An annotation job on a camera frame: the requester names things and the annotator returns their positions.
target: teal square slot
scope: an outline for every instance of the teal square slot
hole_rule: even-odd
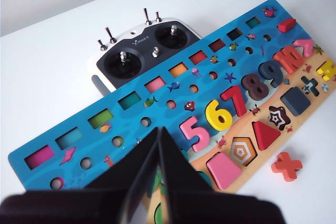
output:
[[[82,137],[83,137],[82,132],[76,127],[68,131],[64,135],[60,136],[59,138],[57,138],[56,143],[61,148],[61,150],[64,150],[68,146],[80,140]]]
[[[257,17],[253,17],[252,19],[249,19],[248,21],[246,21],[246,25],[249,26],[249,28],[254,28],[257,25],[260,24],[260,21],[257,19]]]
[[[124,110],[126,110],[135,105],[140,100],[140,96],[135,91],[133,91],[132,93],[126,95],[124,98],[120,99],[118,103]]]

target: navy blue square piece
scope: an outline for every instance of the navy blue square piece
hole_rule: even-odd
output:
[[[294,116],[301,115],[310,106],[309,99],[298,87],[290,88],[280,100]]]

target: green square slot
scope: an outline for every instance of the green square slot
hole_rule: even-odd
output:
[[[91,126],[94,129],[96,129],[99,126],[110,121],[113,117],[114,116],[111,114],[111,112],[108,109],[104,109],[103,111],[91,117],[88,121],[91,124]]]

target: red triangle piece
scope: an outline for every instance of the red triangle piece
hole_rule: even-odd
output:
[[[252,122],[254,134],[257,139],[259,150],[266,150],[281,133],[262,122]]]

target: orange x piece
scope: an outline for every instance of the orange x piece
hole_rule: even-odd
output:
[[[281,152],[278,161],[271,165],[274,173],[282,173],[285,181],[290,182],[297,178],[296,172],[302,169],[302,163],[299,160],[291,160],[288,152]]]

